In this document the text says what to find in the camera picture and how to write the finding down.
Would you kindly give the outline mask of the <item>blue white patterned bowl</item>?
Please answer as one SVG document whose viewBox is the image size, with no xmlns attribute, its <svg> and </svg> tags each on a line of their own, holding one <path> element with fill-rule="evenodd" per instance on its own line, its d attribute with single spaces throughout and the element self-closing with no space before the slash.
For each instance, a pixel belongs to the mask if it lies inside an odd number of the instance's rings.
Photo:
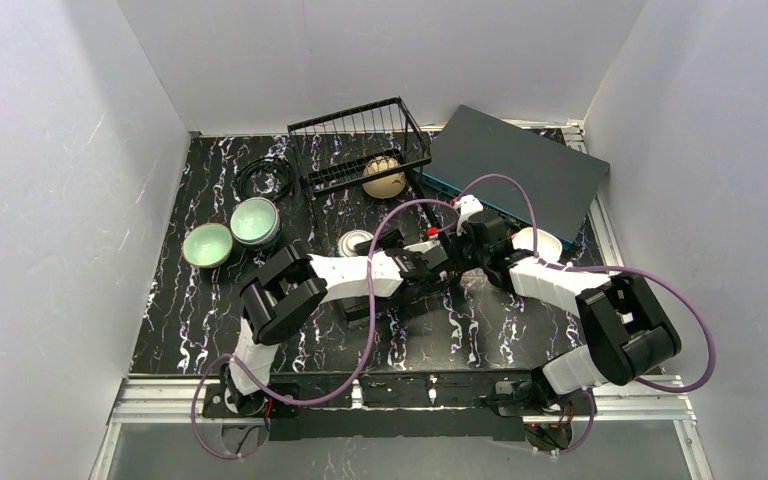
<svg viewBox="0 0 768 480">
<path fill-rule="evenodd" d="M 373 234 L 365 230 L 351 230 L 344 233 L 338 240 L 337 253 L 341 257 L 358 256 L 358 248 L 363 243 L 368 243 Z"/>
</svg>

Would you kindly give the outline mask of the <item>orange bowl white inside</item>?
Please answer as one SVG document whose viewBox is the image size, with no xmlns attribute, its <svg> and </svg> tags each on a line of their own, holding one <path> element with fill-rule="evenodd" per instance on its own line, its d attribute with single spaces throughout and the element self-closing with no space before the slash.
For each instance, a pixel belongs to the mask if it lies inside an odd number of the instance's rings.
<svg viewBox="0 0 768 480">
<path fill-rule="evenodd" d="M 558 238 L 532 227 L 526 227 L 514 234 L 512 245 L 515 249 L 537 253 L 540 258 L 553 263 L 558 262 L 563 253 L 563 244 Z"/>
</svg>

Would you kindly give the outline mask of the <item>black wire dish rack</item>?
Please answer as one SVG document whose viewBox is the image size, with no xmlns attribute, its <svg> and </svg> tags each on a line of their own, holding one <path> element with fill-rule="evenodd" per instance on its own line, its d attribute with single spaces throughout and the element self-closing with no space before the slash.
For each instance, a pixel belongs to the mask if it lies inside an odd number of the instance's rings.
<svg viewBox="0 0 768 480">
<path fill-rule="evenodd" d="M 317 247 L 337 247 L 337 234 L 326 225 L 329 218 L 346 231 L 377 228 L 372 209 L 384 202 L 362 191 L 371 164 L 395 161 L 395 174 L 406 182 L 397 200 L 426 197 L 421 175 L 432 161 L 430 137 L 399 97 L 291 124 L 288 137 Z"/>
</svg>

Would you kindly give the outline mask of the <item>green lined ceramic bowl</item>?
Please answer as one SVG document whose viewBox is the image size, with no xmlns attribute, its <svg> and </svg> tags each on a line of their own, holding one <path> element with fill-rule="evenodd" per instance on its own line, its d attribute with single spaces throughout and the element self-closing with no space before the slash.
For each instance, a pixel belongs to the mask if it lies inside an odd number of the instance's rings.
<svg viewBox="0 0 768 480">
<path fill-rule="evenodd" d="M 240 244 L 252 248 L 264 247 L 278 237 L 280 213 L 271 200 L 251 197 L 235 207 L 229 227 Z"/>
</svg>

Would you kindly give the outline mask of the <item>pale green ceramic bowl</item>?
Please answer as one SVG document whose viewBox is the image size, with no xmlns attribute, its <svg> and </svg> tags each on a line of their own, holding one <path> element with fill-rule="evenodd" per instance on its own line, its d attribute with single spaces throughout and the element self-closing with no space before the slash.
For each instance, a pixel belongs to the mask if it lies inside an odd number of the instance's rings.
<svg viewBox="0 0 768 480">
<path fill-rule="evenodd" d="M 216 268 L 233 250 L 234 238 L 223 224 L 206 223 L 192 229 L 182 243 L 182 255 L 197 268 Z"/>
</svg>

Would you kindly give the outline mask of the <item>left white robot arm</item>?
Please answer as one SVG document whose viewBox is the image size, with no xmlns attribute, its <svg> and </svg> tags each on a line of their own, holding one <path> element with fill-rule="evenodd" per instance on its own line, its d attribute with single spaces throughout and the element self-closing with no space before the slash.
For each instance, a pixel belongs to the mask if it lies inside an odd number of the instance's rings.
<svg viewBox="0 0 768 480">
<path fill-rule="evenodd" d="M 296 335 L 320 305 L 339 302 L 349 319 L 376 306 L 407 305 L 448 288 L 456 273 L 435 240 L 407 245 L 398 229 L 379 239 L 364 230 L 344 234 L 335 257 L 310 254 L 297 244 L 280 249 L 249 275 L 239 292 L 240 333 L 233 356 L 220 368 L 222 392 L 214 397 L 234 414 L 259 415 L 269 396 L 278 346 Z"/>
</svg>

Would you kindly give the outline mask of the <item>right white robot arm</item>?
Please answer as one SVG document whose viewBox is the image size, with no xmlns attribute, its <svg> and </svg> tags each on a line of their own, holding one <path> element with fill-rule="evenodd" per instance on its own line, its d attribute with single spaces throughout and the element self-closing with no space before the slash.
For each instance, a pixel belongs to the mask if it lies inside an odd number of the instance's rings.
<svg viewBox="0 0 768 480">
<path fill-rule="evenodd" d="M 451 237 L 459 269 L 481 269 L 510 294 L 533 298 L 578 318 L 585 343 L 530 371 L 485 400 L 497 411 L 546 408 L 586 387 L 625 385 L 676 356 L 681 339 L 646 279 L 551 268 L 517 249 L 502 217 L 492 211 L 463 215 Z"/>
</svg>

